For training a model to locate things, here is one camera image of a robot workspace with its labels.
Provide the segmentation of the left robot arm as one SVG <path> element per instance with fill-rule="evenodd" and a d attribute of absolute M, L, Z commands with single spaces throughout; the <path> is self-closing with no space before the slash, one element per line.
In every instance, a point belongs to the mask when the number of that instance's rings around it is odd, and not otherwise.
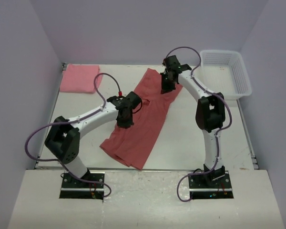
<path fill-rule="evenodd" d="M 45 146 L 71 176 L 85 181 L 90 171 L 79 157 L 81 138 L 114 120 L 120 128 L 131 127 L 134 125 L 134 109 L 142 104 L 141 98 L 135 92 L 130 92 L 126 96 L 112 96 L 102 105 L 80 116 L 69 119 L 59 116 L 48 132 Z"/>

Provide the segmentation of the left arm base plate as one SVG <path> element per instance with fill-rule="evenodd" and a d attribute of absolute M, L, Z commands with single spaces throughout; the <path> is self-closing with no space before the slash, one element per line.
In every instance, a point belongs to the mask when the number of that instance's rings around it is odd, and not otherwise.
<path fill-rule="evenodd" d="M 60 199 L 104 199 L 104 185 L 81 182 L 69 173 L 61 174 Z"/>

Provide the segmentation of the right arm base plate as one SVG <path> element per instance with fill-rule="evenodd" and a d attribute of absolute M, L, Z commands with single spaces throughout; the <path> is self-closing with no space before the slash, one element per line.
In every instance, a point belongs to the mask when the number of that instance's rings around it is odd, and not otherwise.
<path fill-rule="evenodd" d="M 233 189 L 229 173 L 217 180 L 209 181 L 200 176 L 190 176 L 189 194 L 191 200 L 197 199 L 233 199 Z"/>

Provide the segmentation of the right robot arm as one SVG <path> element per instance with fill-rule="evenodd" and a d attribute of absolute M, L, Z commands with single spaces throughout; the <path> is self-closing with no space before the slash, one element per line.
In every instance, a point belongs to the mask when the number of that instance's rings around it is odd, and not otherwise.
<path fill-rule="evenodd" d="M 220 152 L 220 131 L 225 121 L 225 100 L 221 93 L 214 93 L 193 76 L 188 64 L 180 64 L 175 55 L 163 60 L 161 94 L 169 93 L 180 84 L 197 101 L 195 120 L 202 130 L 205 145 L 204 172 L 210 181 L 222 178 L 225 167 Z"/>

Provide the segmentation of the red t shirt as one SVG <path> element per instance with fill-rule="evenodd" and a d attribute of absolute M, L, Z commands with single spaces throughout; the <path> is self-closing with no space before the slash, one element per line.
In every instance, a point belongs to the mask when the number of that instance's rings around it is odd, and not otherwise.
<path fill-rule="evenodd" d="M 181 89 L 178 84 L 175 90 L 161 94 L 161 76 L 148 68 L 134 90 L 143 101 L 140 111 L 133 115 L 134 125 L 128 129 L 116 126 L 100 148 L 125 166 L 143 169 Z"/>

